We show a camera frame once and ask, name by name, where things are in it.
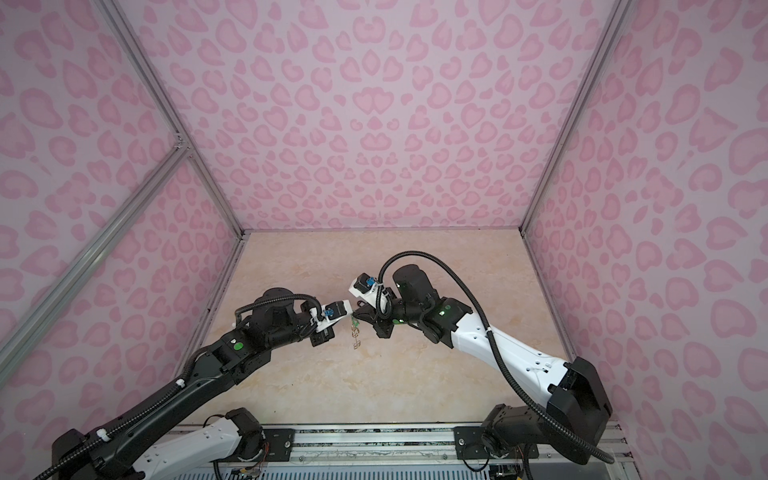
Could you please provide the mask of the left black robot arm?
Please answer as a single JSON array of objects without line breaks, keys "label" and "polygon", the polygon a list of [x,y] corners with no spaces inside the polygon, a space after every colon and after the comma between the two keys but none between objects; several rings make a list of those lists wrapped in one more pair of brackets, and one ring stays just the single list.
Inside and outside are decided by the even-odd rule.
[{"label": "left black robot arm", "polygon": [[315,346],[334,336],[349,316],[347,300],[323,305],[315,297],[271,288],[235,311],[234,327],[195,351],[181,372],[158,391],[113,420],[87,433],[75,429],[53,445],[52,464],[40,478],[119,479],[182,420],[240,384],[271,360],[274,350],[304,340]]}]

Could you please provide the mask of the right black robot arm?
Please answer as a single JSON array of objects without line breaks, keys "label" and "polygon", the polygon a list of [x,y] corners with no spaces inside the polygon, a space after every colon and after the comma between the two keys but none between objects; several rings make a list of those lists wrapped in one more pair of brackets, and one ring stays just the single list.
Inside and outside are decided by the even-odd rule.
[{"label": "right black robot arm", "polygon": [[496,405],[482,422],[480,441],[490,456],[549,445],[579,465],[592,459],[614,463],[599,446],[613,408],[592,363],[545,354],[491,326],[474,296],[461,302],[440,295],[415,264],[399,268],[394,281],[390,289],[366,273],[353,280],[355,318],[370,323],[380,338],[407,325],[434,344],[479,359],[496,368],[522,400],[520,407]]}]

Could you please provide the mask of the metal key holder plate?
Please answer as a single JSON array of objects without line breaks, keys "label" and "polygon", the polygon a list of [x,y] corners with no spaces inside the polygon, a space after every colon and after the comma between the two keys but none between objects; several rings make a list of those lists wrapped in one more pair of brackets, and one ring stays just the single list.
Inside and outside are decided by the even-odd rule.
[{"label": "metal key holder plate", "polygon": [[354,329],[351,325],[351,336],[353,338],[353,349],[358,350],[361,346],[360,325],[359,325],[359,330]]}]

